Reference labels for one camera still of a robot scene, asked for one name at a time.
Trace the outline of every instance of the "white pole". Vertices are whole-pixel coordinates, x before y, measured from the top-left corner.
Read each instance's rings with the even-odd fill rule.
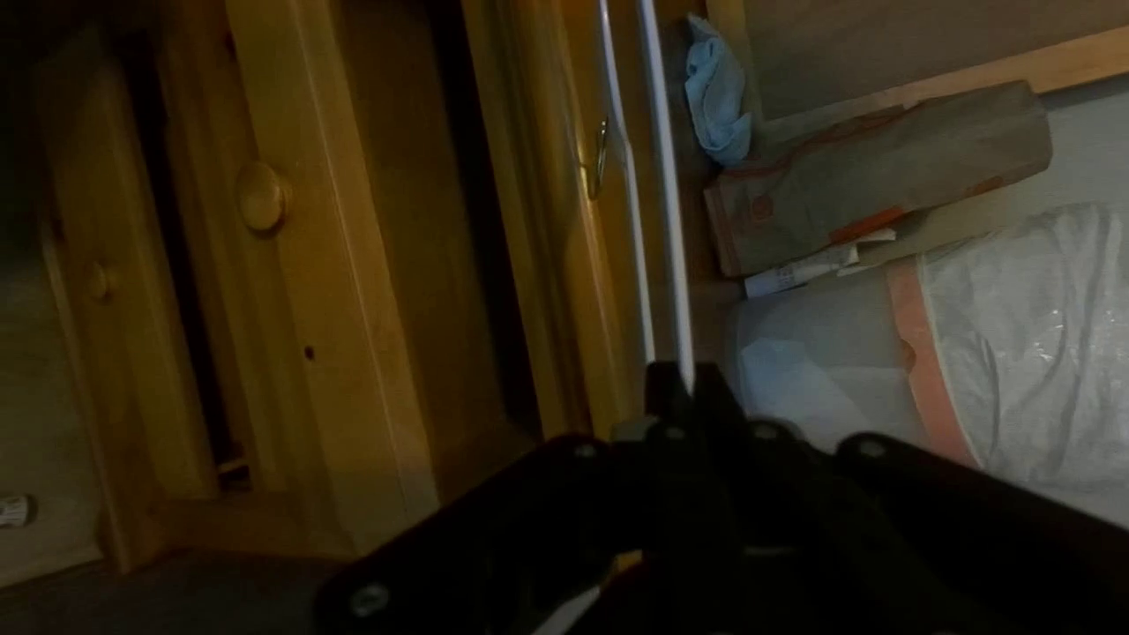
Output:
[[[658,115],[658,142],[659,142],[678,371],[681,371],[684,391],[697,394],[691,287],[690,287],[690,269],[684,269],[681,195],[678,195],[670,101],[666,101],[670,91],[666,91],[665,34],[659,34],[659,19],[658,19],[658,0],[640,0],[640,6],[644,6],[644,38],[645,38],[648,91],[652,91],[652,115]]]
[[[613,33],[611,33],[611,12],[607,0],[601,0],[601,53],[603,53],[603,82],[607,82],[607,106],[611,106],[611,135],[619,146],[619,155],[625,164],[630,180],[630,226],[632,226],[632,253],[637,253],[637,299],[640,299],[640,335],[644,335],[644,361],[658,361],[658,328],[648,312],[648,269],[645,269],[645,238],[644,238],[644,209],[640,209],[640,173],[637,173],[637,147],[632,132],[625,115],[625,95],[623,95],[623,70],[613,62]]]

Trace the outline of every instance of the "wooden knob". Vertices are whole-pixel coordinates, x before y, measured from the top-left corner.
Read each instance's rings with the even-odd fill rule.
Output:
[[[236,180],[236,209],[252,233],[280,233],[291,182],[269,164],[249,164]]]

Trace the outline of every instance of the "white bag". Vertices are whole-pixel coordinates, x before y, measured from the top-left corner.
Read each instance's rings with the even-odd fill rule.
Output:
[[[1033,215],[893,264],[891,295],[879,287],[864,276],[740,312],[732,379],[746,408],[795,419],[821,448],[887,429],[1129,527],[1129,226],[1120,212]],[[855,315],[874,315],[873,335]],[[842,379],[874,364],[893,371],[891,349],[907,349],[901,381],[847,389]],[[802,381],[777,391],[795,367]]]

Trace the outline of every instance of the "wooden board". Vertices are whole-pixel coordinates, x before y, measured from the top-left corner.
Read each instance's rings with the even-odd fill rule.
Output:
[[[333,522],[372,552],[434,513],[439,486],[337,4],[227,0],[227,15],[259,158],[291,191],[271,242],[291,307],[280,321],[294,325],[285,358],[311,399],[309,452],[324,465]]]
[[[35,68],[56,215],[45,253],[99,446],[120,569],[164,547],[159,498],[211,498],[214,468],[170,295],[123,78],[99,33]]]
[[[432,465],[440,498],[453,502],[538,442],[538,429],[523,429],[507,414],[494,345],[497,335],[518,339],[518,332],[490,332],[484,292],[488,276],[511,271],[484,271],[477,259],[484,242],[472,221],[484,218],[472,215],[490,209],[470,200],[472,191],[460,173],[448,115],[448,91],[460,86],[445,86],[457,78],[440,75],[439,15],[420,0],[343,0],[339,12],[374,212],[393,238],[384,259],[428,416]]]

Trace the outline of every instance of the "floor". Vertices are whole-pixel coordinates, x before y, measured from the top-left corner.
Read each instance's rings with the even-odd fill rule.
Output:
[[[0,588],[0,632],[311,635],[313,594],[337,569],[324,561],[180,553],[117,580],[106,566],[86,566]]]

